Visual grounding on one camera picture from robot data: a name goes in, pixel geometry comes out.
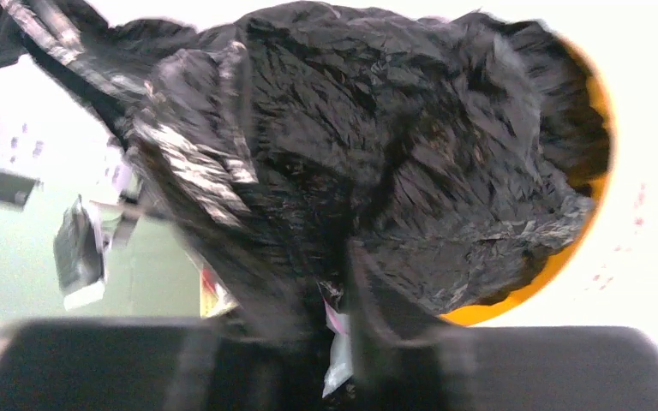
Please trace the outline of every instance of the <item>crumpled black plastic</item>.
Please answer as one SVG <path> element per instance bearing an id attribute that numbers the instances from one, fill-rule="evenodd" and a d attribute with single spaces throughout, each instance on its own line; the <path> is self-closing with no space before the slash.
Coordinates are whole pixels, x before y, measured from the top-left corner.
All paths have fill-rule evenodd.
<path id="1" fill-rule="evenodd" d="M 294 2 L 199 33 L 109 28 L 78 4 L 57 2 L 79 53 L 39 39 L 48 27 L 27 49 L 120 139 L 265 335 L 323 324 L 322 296 L 341 309 L 350 236 L 439 314 L 528 284 L 593 209 L 567 183 L 607 167 L 590 71 L 537 22 Z"/>

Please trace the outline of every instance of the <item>green wall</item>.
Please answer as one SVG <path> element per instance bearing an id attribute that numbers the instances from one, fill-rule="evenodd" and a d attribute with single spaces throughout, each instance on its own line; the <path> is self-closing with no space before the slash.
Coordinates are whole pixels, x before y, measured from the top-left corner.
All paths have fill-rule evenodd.
<path id="1" fill-rule="evenodd" d="M 65 312 L 52 239 L 76 193 L 35 192 L 25 211 L 0 206 L 0 323 L 65 315 L 198 315 L 199 275 L 171 230 L 142 219 L 130 243 L 109 254 L 105 298 Z"/>

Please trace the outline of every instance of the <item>trash bag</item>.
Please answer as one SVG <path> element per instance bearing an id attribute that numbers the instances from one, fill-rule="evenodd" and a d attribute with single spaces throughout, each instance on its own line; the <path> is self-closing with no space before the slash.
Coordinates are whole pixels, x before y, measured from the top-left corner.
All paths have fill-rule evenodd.
<path id="1" fill-rule="evenodd" d="M 540 25 L 294 2 L 197 33 L 105 28 L 58 3 L 80 31 L 67 41 L 16 7 L 48 1 L 2 4 L 264 336 L 323 327 L 324 299 L 342 312 L 350 236 L 440 314 L 530 283 L 593 209 L 565 171 L 604 169 L 586 158 L 608 155 L 608 135 L 572 127 L 569 113 L 593 109 L 558 68 L 568 54 L 539 58 L 558 43 Z"/>

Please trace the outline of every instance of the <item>pale green surface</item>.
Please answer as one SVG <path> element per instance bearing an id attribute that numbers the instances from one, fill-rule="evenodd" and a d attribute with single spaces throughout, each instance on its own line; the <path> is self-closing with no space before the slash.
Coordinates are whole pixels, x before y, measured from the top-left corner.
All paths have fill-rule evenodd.
<path id="1" fill-rule="evenodd" d="M 171 231 L 145 219 L 126 248 L 110 253 L 105 298 L 66 313 L 51 247 L 75 198 L 45 190 L 34 193 L 24 212 L 0 207 L 0 323 L 35 316 L 198 315 L 198 273 Z"/>

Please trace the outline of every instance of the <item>yellow object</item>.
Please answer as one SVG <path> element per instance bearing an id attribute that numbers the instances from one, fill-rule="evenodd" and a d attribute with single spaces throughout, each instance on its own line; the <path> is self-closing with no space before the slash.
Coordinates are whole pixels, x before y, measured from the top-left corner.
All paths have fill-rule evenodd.
<path id="1" fill-rule="evenodd" d="M 587 66 L 593 67 L 589 59 L 577 47 L 571 46 L 569 52 L 577 60 L 581 60 Z M 589 89 L 589 96 L 591 98 L 592 106 L 594 106 L 604 117 L 605 127 L 610 130 L 610 134 L 614 136 L 610 100 L 601 84 L 601 80 L 597 76 L 592 77 L 589 80 L 589 84 L 587 84 L 587 88 Z M 603 176 L 602 178 L 599 178 L 591 183 L 592 198 L 596 201 L 597 210 L 599 210 L 601 206 L 604 193 L 606 192 L 607 182 L 608 175 Z M 459 325 L 476 325 L 483 321 L 497 317 L 502 313 L 510 311 L 514 307 L 528 300 L 531 296 L 533 296 L 544 286 L 546 286 L 546 284 L 553 280 L 561 272 L 566 263 L 573 258 L 578 246 L 583 242 L 584 237 L 589 232 L 589 229 L 594 225 L 594 220 L 595 215 L 589 219 L 586 227 L 584 227 L 582 234 L 579 236 L 579 239 L 571 244 L 562 253 L 552 256 L 548 260 L 543 271 L 538 275 L 538 277 L 534 279 L 530 285 L 512 292 L 508 298 L 492 306 L 462 307 L 441 317 Z"/>

